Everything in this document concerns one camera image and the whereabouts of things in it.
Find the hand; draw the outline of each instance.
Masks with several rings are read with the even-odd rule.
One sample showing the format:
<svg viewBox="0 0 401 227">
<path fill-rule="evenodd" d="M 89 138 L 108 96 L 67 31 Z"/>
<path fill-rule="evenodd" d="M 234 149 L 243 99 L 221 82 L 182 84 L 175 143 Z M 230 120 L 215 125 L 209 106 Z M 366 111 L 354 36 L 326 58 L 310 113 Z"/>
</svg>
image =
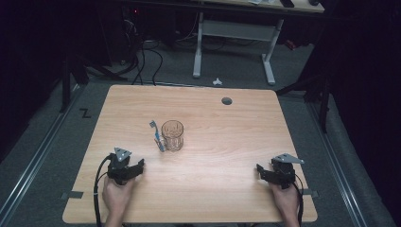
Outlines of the hand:
<svg viewBox="0 0 401 227">
<path fill-rule="evenodd" d="M 109 209 L 106 227 L 121 227 L 124 213 L 131 200 L 135 179 L 130 179 L 125 185 L 118 185 L 113 179 L 105 177 L 103 200 Z"/>
<path fill-rule="evenodd" d="M 286 227 L 299 227 L 298 222 L 298 191 L 294 185 L 282 189 L 281 185 L 269 183 L 274 194 L 274 200 Z"/>
</svg>

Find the gray carpet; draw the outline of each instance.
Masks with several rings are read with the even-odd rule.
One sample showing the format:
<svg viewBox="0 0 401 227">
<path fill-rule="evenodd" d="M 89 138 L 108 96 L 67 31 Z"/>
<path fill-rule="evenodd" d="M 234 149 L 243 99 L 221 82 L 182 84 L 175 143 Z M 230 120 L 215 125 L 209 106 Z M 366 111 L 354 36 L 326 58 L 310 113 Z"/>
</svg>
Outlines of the gray carpet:
<svg viewBox="0 0 401 227">
<path fill-rule="evenodd" d="M 163 56 L 162 67 L 155 77 L 157 82 L 213 87 L 213 80 L 219 78 L 223 82 L 219 87 L 278 90 L 296 81 L 313 49 L 312 45 L 293 51 L 282 45 L 276 46 L 271 58 L 276 85 L 271 87 L 266 82 L 260 56 L 255 55 L 252 51 L 249 53 L 247 46 L 235 44 L 226 44 L 220 50 L 205 50 L 201 77 L 193 79 L 195 47 L 183 47 L 183 44 L 189 45 L 190 43 L 181 43 L 174 48 L 160 44 L 153 49 Z M 252 48 L 260 50 L 259 45 L 263 46 L 262 43 L 257 43 L 253 44 Z M 205 49 L 216 47 L 219 45 L 206 44 Z M 238 52 L 238 49 L 241 48 L 245 51 Z M 145 56 L 146 64 L 142 72 L 142 80 L 150 83 L 151 77 L 159 66 L 160 58 L 151 51 L 145 51 Z M 112 69 L 118 71 L 122 67 L 116 65 Z M 81 94 L 77 96 L 60 130 L 54 137 L 41 168 L 9 220 L 9 226 L 71 226 L 62 221 L 66 200 L 62 200 L 61 195 L 72 189 L 109 87 L 116 83 L 130 84 L 136 73 L 136 69 L 128 73 L 125 77 L 129 80 L 126 82 L 91 76 L 89 84 L 78 89 Z M 318 211 L 318 220 L 305 223 L 304 226 L 354 226 L 334 177 L 320 129 L 314 123 L 315 118 L 310 112 L 310 106 L 304 103 L 299 92 L 280 96 L 279 100 L 295 148 L 299 156 L 306 161 L 303 169 L 309 188 L 316 191 L 317 194 L 313 200 Z M 2 182 L 0 204 L 3 205 L 6 202 L 52 123 L 60 115 L 60 107 L 61 87 L 59 86 L 53 92 L 52 97 L 33 116 L 18 144 L 0 165 L 0 171 L 7 173 L 0 175 L 0 182 Z M 90 118 L 83 117 L 82 109 L 88 110 L 87 115 Z M 355 192 L 367 226 L 395 226 L 348 140 L 333 99 L 330 100 L 327 129 L 327 136 Z M 277 226 L 274 223 L 261 225 Z M 170 225 L 155 224 L 152 226 L 166 227 Z M 234 223 L 216 223 L 199 226 L 236 225 Z"/>
</svg>

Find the table leg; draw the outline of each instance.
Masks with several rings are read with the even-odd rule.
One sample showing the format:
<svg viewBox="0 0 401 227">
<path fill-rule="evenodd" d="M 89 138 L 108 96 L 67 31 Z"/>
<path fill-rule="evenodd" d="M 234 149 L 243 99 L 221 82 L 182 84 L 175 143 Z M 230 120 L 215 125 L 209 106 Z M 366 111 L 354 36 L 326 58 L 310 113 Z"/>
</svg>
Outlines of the table leg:
<svg viewBox="0 0 401 227">
<path fill-rule="evenodd" d="M 200 12 L 200 21 L 198 24 L 198 45 L 197 52 L 195 53 L 195 62 L 194 62 L 194 78 L 199 78 L 201 76 L 201 36 L 203 32 L 203 12 Z"/>
<path fill-rule="evenodd" d="M 274 74 L 271 70 L 271 65 L 270 65 L 270 57 L 271 54 L 273 53 L 274 47 L 277 43 L 278 36 L 280 35 L 281 27 L 283 26 L 284 20 L 280 19 L 277 23 L 277 26 L 275 27 L 275 30 L 272 35 L 272 39 L 270 41 L 270 46 L 268 48 L 268 53 L 262 55 L 262 61 L 263 65 L 265 66 L 265 73 L 266 77 L 268 78 L 268 84 L 269 85 L 274 85 L 275 84 L 275 79 L 274 79 Z"/>
</svg>

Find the clear glass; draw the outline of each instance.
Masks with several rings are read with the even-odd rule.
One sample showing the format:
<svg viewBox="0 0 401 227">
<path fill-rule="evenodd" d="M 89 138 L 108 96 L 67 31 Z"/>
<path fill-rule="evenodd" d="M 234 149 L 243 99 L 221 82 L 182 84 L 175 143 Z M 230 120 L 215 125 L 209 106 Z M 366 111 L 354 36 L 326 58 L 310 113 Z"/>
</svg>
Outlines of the clear glass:
<svg viewBox="0 0 401 227">
<path fill-rule="evenodd" d="M 183 124 L 169 120 L 162 126 L 162 136 L 167 150 L 177 151 L 183 147 Z"/>
</svg>

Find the black cable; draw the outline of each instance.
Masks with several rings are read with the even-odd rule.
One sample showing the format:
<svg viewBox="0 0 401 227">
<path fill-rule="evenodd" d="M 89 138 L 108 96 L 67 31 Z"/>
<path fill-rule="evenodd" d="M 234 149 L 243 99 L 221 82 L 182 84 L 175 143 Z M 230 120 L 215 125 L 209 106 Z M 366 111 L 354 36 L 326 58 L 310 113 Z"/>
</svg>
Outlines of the black cable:
<svg viewBox="0 0 401 227">
<path fill-rule="evenodd" d="M 133 82 L 132 82 L 131 85 L 135 84 L 135 82 L 136 82 L 136 80 L 137 80 L 138 78 L 141 79 L 141 85 L 144 85 L 143 82 L 142 82 L 142 77 L 141 77 L 142 70 L 143 70 L 144 67 L 145 67 L 144 44 L 141 45 L 141 52 L 142 52 L 142 60 L 143 60 L 142 67 L 141 67 L 141 69 L 139 69 L 138 74 L 137 74 L 136 77 L 133 79 Z"/>
<path fill-rule="evenodd" d="M 301 183 L 301 191 L 300 191 L 300 189 L 299 189 L 299 187 L 297 186 L 297 184 L 296 183 L 292 183 L 294 186 L 295 186 L 295 188 L 297 189 L 297 192 L 298 192 L 298 199 L 299 199 L 299 201 L 300 201 L 300 209 L 299 209 L 299 211 L 298 211 L 298 222 L 299 222 L 299 224 L 300 224 L 300 226 L 302 225 L 302 215 L 304 214 L 304 185 L 303 185 L 303 183 L 302 183 L 302 181 L 301 181 L 301 179 L 298 177 L 298 175 L 296 175 L 295 174 L 295 176 L 298 178 L 298 180 L 300 181 L 300 183 Z"/>
<path fill-rule="evenodd" d="M 95 177 L 95 185 L 94 185 L 94 207 L 95 207 L 95 215 L 96 215 L 96 225 L 97 227 L 101 227 L 101 219 L 100 219 L 100 211 L 99 211 L 99 200 L 98 200 L 98 183 L 99 183 L 99 174 L 100 170 L 103 167 L 104 163 L 106 163 L 107 160 L 112 160 L 112 156 L 108 155 L 104 160 L 101 162 L 99 169 L 97 170 L 97 174 Z"/>
<path fill-rule="evenodd" d="M 193 34 L 194 30 L 195 30 L 195 27 L 196 27 L 197 24 L 198 24 L 199 17 L 200 17 L 200 14 L 197 13 L 197 15 L 195 16 L 195 21 L 194 21 L 194 25 L 192 26 L 192 29 L 189 31 L 189 33 L 188 33 L 184 38 L 175 41 L 175 43 L 176 43 L 177 45 L 180 45 L 180 46 L 193 46 L 193 45 L 196 44 L 196 43 L 193 43 L 192 45 L 182 45 L 182 44 L 179 44 L 179 42 L 187 41 L 187 40 L 190 40 L 190 39 L 192 39 L 192 38 L 194 38 L 194 37 L 198 37 L 198 35 L 192 35 L 192 34 Z"/>
<path fill-rule="evenodd" d="M 153 52 L 153 53 L 155 53 L 155 54 L 157 54 L 157 55 L 159 55 L 159 57 L 160 57 L 160 64 L 159 64 L 159 67 L 156 69 L 156 72 L 154 72 L 153 76 L 151 77 L 151 81 L 153 82 L 153 85 L 156 86 L 156 82 L 154 81 L 154 78 L 156 77 L 157 72 L 159 72 L 160 68 L 162 67 L 162 64 L 163 64 L 163 57 L 162 57 L 161 54 L 159 54 L 159 53 L 158 53 L 157 51 L 155 51 L 155 50 L 152 50 L 152 49 L 147 49 L 147 50 L 148 50 L 148 51 L 151 51 L 151 52 Z"/>
<path fill-rule="evenodd" d="M 119 72 L 115 72 L 115 73 L 112 72 L 112 73 L 113 73 L 115 76 L 121 76 L 121 75 L 124 75 L 124 74 L 130 72 L 132 69 L 136 68 L 137 65 L 138 65 L 138 58 L 137 58 L 136 55 L 135 55 L 135 56 L 133 57 L 132 62 L 130 63 L 130 65 L 129 65 L 127 68 L 125 68 L 125 69 L 123 69 L 123 70 L 121 70 L 121 71 L 119 71 Z M 105 75 L 105 74 L 98 74 L 97 72 L 94 72 L 94 71 L 90 70 L 89 68 L 86 68 L 86 72 L 87 72 L 88 74 L 94 75 L 94 76 L 96 76 L 96 77 L 105 77 L 105 76 L 107 76 L 107 75 Z"/>
<path fill-rule="evenodd" d="M 191 41 L 191 40 L 194 39 L 194 38 L 197 38 L 197 37 L 198 36 L 188 37 L 185 40 L 176 41 L 175 44 L 179 45 L 179 46 L 182 46 L 182 47 L 192 47 L 192 46 L 195 46 L 197 44 L 197 41 L 196 40 L 195 41 Z"/>
<path fill-rule="evenodd" d="M 215 38 L 215 39 L 214 38 L 209 38 L 209 40 L 219 40 L 219 39 L 218 38 Z M 205 47 L 204 45 L 202 45 L 202 48 L 205 49 L 205 50 L 217 51 L 217 50 L 220 50 L 221 48 L 223 48 L 226 45 L 226 43 L 227 43 L 227 38 L 223 38 L 223 42 L 222 42 L 221 46 L 218 47 L 218 48 L 211 49 L 211 48 Z"/>
</svg>

